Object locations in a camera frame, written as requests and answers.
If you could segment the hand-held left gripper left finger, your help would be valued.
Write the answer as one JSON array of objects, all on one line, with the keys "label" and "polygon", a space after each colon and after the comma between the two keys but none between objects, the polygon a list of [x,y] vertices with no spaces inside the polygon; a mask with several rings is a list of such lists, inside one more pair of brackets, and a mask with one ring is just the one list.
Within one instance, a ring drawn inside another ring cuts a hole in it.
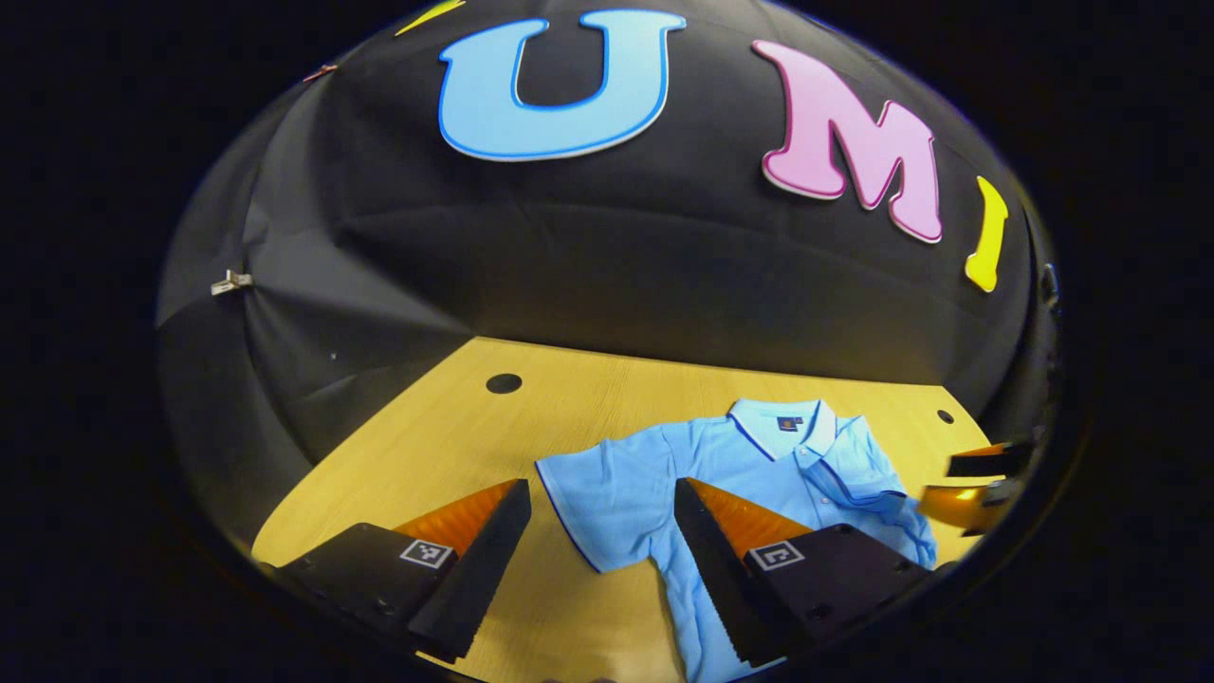
[{"label": "hand-held left gripper left finger", "polygon": [[352,524],[263,573],[371,639],[446,664],[469,656],[532,518],[522,477],[395,528]]}]

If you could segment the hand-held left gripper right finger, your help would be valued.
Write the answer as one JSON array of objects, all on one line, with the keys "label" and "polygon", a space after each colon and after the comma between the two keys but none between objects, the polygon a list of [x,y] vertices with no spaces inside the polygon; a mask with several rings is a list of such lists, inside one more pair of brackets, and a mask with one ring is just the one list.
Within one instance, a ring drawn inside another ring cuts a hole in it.
[{"label": "hand-held left gripper right finger", "polygon": [[812,530],[694,477],[676,480],[673,516],[734,653],[754,667],[835,649],[934,575],[858,527]]}]

